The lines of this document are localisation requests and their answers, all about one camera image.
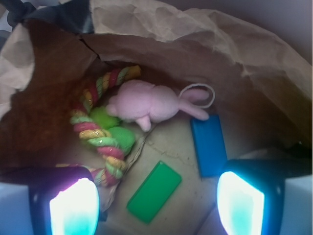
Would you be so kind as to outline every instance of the rope toy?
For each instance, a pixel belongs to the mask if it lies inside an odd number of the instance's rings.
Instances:
[[[80,164],[58,164],[57,167],[84,166],[91,172],[98,186],[108,187],[119,182],[127,168],[124,158],[134,143],[130,138],[125,140],[122,135],[130,136],[130,131],[122,127],[113,127],[106,130],[90,117],[90,112],[109,88],[119,86],[123,82],[140,75],[141,69],[138,65],[115,69],[106,73],[94,83],[91,83],[87,89],[84,89],[79,102],[71,111],[70,123],[74,126],[74,132],[78,134],[82,141],[97,148],[98,153],[106,161],[105,168],[95,169]]]

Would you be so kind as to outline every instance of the dog toy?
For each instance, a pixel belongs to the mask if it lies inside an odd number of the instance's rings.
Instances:
[[[116,69],[98,78],[88,89],[83,91],[80,102],[71,111],[70,123],[79,138],[88,145],[97,148],[106,161],[104,169],[88,168],[91,172],[97,172],[95,180],[98,185],[112,186],[119,182],[126,170],[123,161],[130,152],[134,142],[134,134],[122,127],[118,127],[120,120],[110,117],[102,108],[92,108],[101,98],[103,93],[124,81],[140,76],[139,66]]]
[[[196,86],[205,86],[212,91],[213,98],[208,105],[196,106],[192,103],[209,97],[208,91],[193,88]],[[147,132],[151,129],[151,122],[170,119],[179,110],[197,119],[207,120],[209,115],[203,108],[209,107],[214,98],[214,90],[206,84],[192,84],[177,96],[168,87],[132,80],[121,86],[118,94],[111,97],[106,108],[109,115],[128,122],[135,121]]]

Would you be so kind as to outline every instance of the braided rope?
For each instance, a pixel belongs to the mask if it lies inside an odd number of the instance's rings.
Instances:
[[[89,117],[90,111],[109,88],[119,86],[123,82],[140,75],[141,69],[138,65],[115,69],[106,73],[104,76],[99,77],[87,89],[84,89],[79,102],[71,111],[70,123],[74,126],[74,132],[78,133],[81,140],[96,147],[98,153],[106,160],[104,169],[95,169],[83,165],[91,172],[98,186],[112,186],[117,184],[123,177],[127,165],[124,161],[125,154],[120,148],[118,141],[112,137],[108,130],[102,129]]]

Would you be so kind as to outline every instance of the green tennis ball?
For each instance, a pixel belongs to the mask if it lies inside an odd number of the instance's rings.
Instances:
[[[94,108],[89,115],[95,123],[97,123],[103,129],[110,129],[118,126],[121,120],[118,117],[112,117],[108,115],[107,110],[104,107]]]
[[[120,126],[113,127],[108,131],[111,133],[112,137],[117,140],[124,154],[129,154],[136,139],[134,133]]]

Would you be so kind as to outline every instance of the plush bunny ear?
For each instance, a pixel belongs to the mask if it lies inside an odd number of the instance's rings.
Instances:
[[[199,100],[205,100],[209,98],[209,92],[202,89],[189,89],[181,94],[182,99],[186,99],[191,103],[197,102]]]
[[[193,105],[185,99],[179,100],[179,109],[188,113],[196,119],[205,121],[209,119],[209,114],[201,108]]]

